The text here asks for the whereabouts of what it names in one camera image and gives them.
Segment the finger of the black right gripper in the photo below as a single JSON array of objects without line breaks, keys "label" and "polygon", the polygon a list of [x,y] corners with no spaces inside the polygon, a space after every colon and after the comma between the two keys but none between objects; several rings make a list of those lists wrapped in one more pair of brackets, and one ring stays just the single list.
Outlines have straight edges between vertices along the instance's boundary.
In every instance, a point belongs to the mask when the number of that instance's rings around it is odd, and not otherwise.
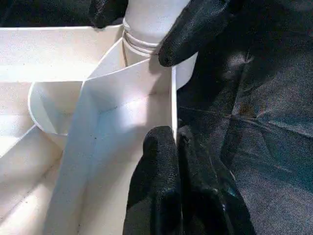
[{"label": "finger of the black right gripper", "polygon": [[125,16],[128,0],[92,0],[89,6],[89,19],[92,26],[105,28]]},{"label": "finger of the black right gripper", "polygon": [[229,0],[189,1],[162,42],[160,64],[175,66],[212,41],[227,26],[230,7]]}]

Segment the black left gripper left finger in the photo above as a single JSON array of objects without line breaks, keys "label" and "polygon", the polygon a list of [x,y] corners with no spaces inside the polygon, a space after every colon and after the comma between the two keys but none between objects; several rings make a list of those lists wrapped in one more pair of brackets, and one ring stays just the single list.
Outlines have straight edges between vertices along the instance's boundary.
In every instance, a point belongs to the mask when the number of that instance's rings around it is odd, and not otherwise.
[{"label": "black left gripper left finger", "polygon": [[181,234],[178,153],[169,126],[151,129],[129,186],[125,235]]}]

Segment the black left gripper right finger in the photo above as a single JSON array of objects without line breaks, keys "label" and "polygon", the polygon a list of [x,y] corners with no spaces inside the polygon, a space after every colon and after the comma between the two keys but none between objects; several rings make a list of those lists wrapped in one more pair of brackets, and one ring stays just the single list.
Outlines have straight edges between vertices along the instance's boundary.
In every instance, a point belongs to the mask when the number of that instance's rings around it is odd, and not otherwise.
[{"label": "black left gripper right finger", "polygon": [[182,218],[187,235],[254,235],[250,213],[230,170],[178,129]]}]

